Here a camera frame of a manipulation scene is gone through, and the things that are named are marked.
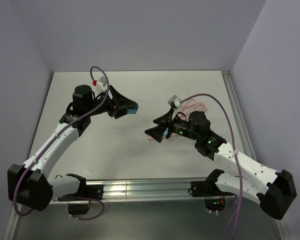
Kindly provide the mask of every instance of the lavender wall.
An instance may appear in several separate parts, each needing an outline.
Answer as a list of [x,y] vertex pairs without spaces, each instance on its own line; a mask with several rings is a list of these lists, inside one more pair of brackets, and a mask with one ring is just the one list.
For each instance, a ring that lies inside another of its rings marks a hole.
[[230,70],[266,0],[10,0],[56,72]]
[[300,239],[300,0],[267,0],[232,78],[259,160],[293,174],[297,198],[285,216]]
[[6,227],[7,170],[29,154],[51,71],[8,0],[0,0],[0,239]]

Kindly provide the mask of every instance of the black bracket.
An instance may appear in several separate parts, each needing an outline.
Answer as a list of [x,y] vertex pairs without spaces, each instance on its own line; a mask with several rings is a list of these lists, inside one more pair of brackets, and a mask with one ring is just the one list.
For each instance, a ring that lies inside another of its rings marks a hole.
[[69,203],[68,213],[70,215],[86,215],[90,209],[88,203]]
[[[192,181],[191,188],[189,189],[191,190],[192,197],[220,196],[222,192],[217,187],[216,181],[218,181],[218,177],[223,173],[223,170],[215,169],[204,181]],[[234,194],[231,192],[225,192],[225,195],[232,196]]]
[[58,197],[58,201],[59,202],[77,201],[78,199],[76,197],[102,200],[103,194],[104,194],[104,185],[102,184],[85,185],[80,194],[73,194],[73,195],[71,194],[71,195]]
[[[12,164],[7,172],[8,197],[11,201],[14,200],[17,183],[25,170],[23,165]],[[29,208],[42,211],[49,205],[53,193],[53,188],[46,177],[38,171],[30,170],[20,185],[16,201]]]
[[297,191],[292,174],[287,170],[276,172],[274,182],[268,183],[265,194],[259,192],[256,196],[260,200],[262,210],[274,219],[281,220],[292,202],[297,197]]

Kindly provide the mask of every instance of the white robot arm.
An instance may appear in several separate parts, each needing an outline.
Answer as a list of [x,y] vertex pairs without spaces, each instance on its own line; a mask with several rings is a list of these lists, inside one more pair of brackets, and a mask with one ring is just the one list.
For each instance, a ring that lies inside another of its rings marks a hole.
[[84,177],[67,174],[52,181],[48,181],[48,177],[62,154],[89,126],[91,116],[108,113],[110,117],[118,119],[137,112],[138,104],[118,93],[113,86],[108,86],[112,98],[105,94],[104,83],[104,79],[101,78],[96,86],[97,89],[101,89],[97,97],[94,97],[90,86],[77,86],[72,95],[73,102],[67,107],[51,137],[22,165],[13,164],[9,168],[8,197],[13,201],[15,209],[19,203],[42,211],[52,199],[58,197],[87,197],[88,189]]
[[[166,130],[166,139],[172,134],[192,139],[196,141],[194,147],[201,155],[238,173],[236,155],[243,177],[242,196],[259,204],[272,218],[282,219],[297,196],[292,175],[286,170],[278,172],[240,151],[234,151],[229,142],[210,129],[211,123],[203,111],[193,111],[188,120],[182,120],[177,113],[184,101],[173,96],[168,101],[171,106],[169,112],[153,120],[157,126],[147,129],[145,134],[159,143]],[[239,195],[240,179],[215,169],[205,181],[191,182],[191,191],[193,197],[205,197],[206,193],[220,196],[221,192]]]

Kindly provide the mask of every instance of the purple cable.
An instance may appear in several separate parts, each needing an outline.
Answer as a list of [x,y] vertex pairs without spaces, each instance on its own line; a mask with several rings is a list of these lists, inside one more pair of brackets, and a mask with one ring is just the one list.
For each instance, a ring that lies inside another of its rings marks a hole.
[[97,111],[107,100],[107,97],[109,95],[109,79],[107,74],[105,73],[105,71],[103,71],[100,67],[98,66],[92,66],[90,69],[90,74],[92,77],[92,80],[94,80],[93,76],[92,76],[92,69],[98,69],[105,77],[105,81],[106,81],[106,91],[105,91],[105,95],[101,101],[101,103],[96,106],[94,109],[92,109],[91,111],[87,112],[86,114],[78,117],[77,119],[75,119],[74,121],[70,122],[68,125],[66,125],[64,128],[62,128],[58,133],[57,136],[54,136],[50,142],[48,142],[48,144],[43,148],[43,150],[38,154],[38,156],[35,157],[34,161],[27,167],[27,169],[23,172],[23,174],[21,175],[18,183],[16,184],[14,193],[13,193],[13,208],[16,214],[18,214],[21,217],[27,216],[29,213],[31,213],[33,211],[33,209],[30,209],[28,212],[22,213],[19,211],[18,206],[17,206],[17,197],[18,197],[18,192],[19,192],[19,188],[20,185],[22,183],[22,181],[24,180],[24,178],[26,177],[27,173],[33,168],[33,166],[35,164],[38,163],[39,159],[46,153],[46,151],[52,146],[52,144],[60,137],[60,135],[62,133],[65,132],[65,130],[67,130],[68,128],[70,128],[73,124],[75,124],[76,122],[86,118],[87,116],[89,116],[90,114],[92,114],[93,112]]
[[[212,95],[210,95],[208,93],[199,93],[199,94],[195,94],[195,95],[192,95],[190,97],[187,97],[186,99],[180,101],[180,103],[182,104],[182,103],[184,103],[184,102],[186,102],[186,101],[188,101],[190,99],[193,99],[193,98],[199,97],[199,96],[206,96],[206,97],[212,98],[213,100],[216,101],[216,103],[222,109],[222,111],[223,111],[223,113],[225,115],[226,121],[228,123],[229,129],[230,129],[231,141],[232,141],[232,147],[233,147],[233,153],[235,153],[236,143],[235,143],[234,131],[233,131],[233,128],[231,126],[231,122],[230,122],[229,116],[228,116],[228,114],[227,114],[224,106],[222,106],[221,102],[218,99],[216,99],[214,96],[212,96]],[[234,223],[234,228],[233,228],[233,233],[232,233],[232,239],[234,239],[235,236],[236,236],[236,234],[237,234],[239,216],[240,216],[241,205],[242,205],[242,200],[243,200],[243,197],[242,197],[242,195],[243,195],[243,177],[242,177],[242,172],[241,172],[241,168],[240,168],[240,164],[239,164],[239,160],[238,160],[237,154],[234,154],[234,159],[235,159],[235,163],[236,163],[236,166],[238,168],[238,173],[239,173],[240,190],[239,190],[238,207],[237,207],[236,212],[235,212],[236,218],[235,218],[235,223]],[[231,218],[229,220],[229,225],[232,222],[232,220],[233,220],[233,218]],[[228,231],[228,229],[225,229],[225,233],[224,233],[225,236],[227,235],[227,231]]]
[[231,216],[231,218],[230,218],[228,224],[226,225],[225,230],[224,230],[224,233],[223,233],[222,239],[226,239],[228,229],[229,229],[230,224],[231,224],[231,222],[233,221],[233,219],[234,219],[234,217],[235,217],[236,214],[237,214],[237,209],[234,211],[234,213],[233,213],[233,215]]
[[235,195],[233,198],[233,202],[226,209],[223,209],[222,211],[218,211],[218,214],[227,212],[233,205],[235,205],[237,197],[238,195]]
[[81,221],[87,221],[87,220],[96,219],[96,218],[99,217],[99,216],[104,212],[104,210],[105,210],[105,204],[104,204],[102,201],[98,200],[98,199],[87,198],[87,197],[79,197],[79,196],[75,196],[74,198],[75,198],[75,199],[78,199],[78,200],[83,200],[83,201],[95,201],[95,202],[100,203],[101,206],[102,206],[101,211],[100,211],[97,215],[95,215],[95,216],[92,216],[92,217],[75,217],[75,216],[71,215],[71,217],[74,218],[74,219],[78,219],[78,220],[81,220]]

